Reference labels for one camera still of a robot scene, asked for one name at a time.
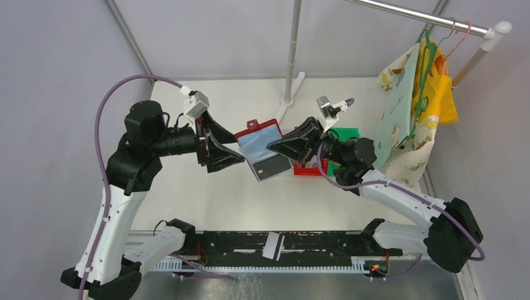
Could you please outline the red leather card holder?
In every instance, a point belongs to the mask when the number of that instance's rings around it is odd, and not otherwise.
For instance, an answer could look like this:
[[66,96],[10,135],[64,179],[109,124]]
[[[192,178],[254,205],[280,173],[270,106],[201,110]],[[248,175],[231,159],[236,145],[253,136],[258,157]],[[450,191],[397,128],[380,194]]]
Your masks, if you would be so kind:
[[254,165],[278,155],[267,146],[282,139],[283,135],[276,119],[263,123],[254,119],[247,122],[247,129],[236,133],[234,137],[241,154],[250,165]]

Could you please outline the black credit card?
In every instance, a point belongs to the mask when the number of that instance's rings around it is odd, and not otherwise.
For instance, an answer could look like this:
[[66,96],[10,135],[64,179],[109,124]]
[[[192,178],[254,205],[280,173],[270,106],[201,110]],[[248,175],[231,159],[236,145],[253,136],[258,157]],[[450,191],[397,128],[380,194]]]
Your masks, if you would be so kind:
[[259,182],[290,171],[292,168],[292,161],[280,154],[271,156],[252,165],[252,170]]

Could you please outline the white striped credit card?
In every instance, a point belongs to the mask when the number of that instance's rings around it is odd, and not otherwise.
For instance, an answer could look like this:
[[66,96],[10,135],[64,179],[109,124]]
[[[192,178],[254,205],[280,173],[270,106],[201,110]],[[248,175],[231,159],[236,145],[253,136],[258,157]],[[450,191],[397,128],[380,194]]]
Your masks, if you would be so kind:
[[262,257],[279,261],[283,249],[285,236],[277,232],[268,232],[266,242],[262,250]]

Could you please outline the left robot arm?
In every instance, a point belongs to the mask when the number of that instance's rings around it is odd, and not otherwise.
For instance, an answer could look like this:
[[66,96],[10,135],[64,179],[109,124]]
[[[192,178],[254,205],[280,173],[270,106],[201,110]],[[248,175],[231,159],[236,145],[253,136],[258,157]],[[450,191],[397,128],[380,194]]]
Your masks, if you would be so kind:
[[157,263],[177,251],[195,250],[195,227],[178,219],[137,248],[125,248],[138,209],[162,169],[161,158],[194,153],[209,173],[244,162],[228,148],[234,136],[208,112],[197,119],[196,129],[170,127],[158,102],[141,101],[124,123],[126,133],[103,172],[102,203],[86,252],[61,274],[61,282],[77,289],[80,299],[130,299]]

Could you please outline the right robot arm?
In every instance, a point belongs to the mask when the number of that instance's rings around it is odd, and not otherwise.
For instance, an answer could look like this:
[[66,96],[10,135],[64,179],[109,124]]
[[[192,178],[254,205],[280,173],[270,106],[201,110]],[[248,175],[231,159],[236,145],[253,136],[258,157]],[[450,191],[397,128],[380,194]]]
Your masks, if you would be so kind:
[[376,201],[412,221],[411,225],[374,220],[361,238],[362,250],[377,255],[383,249],[400,249],[427,255],[440,268],[459,273],[468,261],[484,261],[484,239],[469,204],[428,196],[397,182],[374,168],[374,141],[353,137],[346,141],[329,135],[320,122],[307,118],[300,126],[267,149],[302,164],[315,158],[338,163],[333,186]]

